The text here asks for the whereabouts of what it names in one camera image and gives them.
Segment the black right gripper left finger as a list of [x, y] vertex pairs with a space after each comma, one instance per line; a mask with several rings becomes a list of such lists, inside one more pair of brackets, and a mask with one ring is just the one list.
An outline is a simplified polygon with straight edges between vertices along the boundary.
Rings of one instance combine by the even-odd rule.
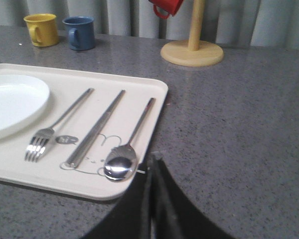
[[84, 239], [150, 239], [152, 156], [145, 158], [126, 192]]

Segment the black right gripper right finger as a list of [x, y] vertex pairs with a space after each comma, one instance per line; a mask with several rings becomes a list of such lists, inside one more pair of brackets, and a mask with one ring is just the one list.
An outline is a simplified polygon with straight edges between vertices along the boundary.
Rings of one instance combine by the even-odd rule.
[[157, 239], [231, 239], [203, 215], [178, 187], [161, 157], [153, 155], [151, 202]]

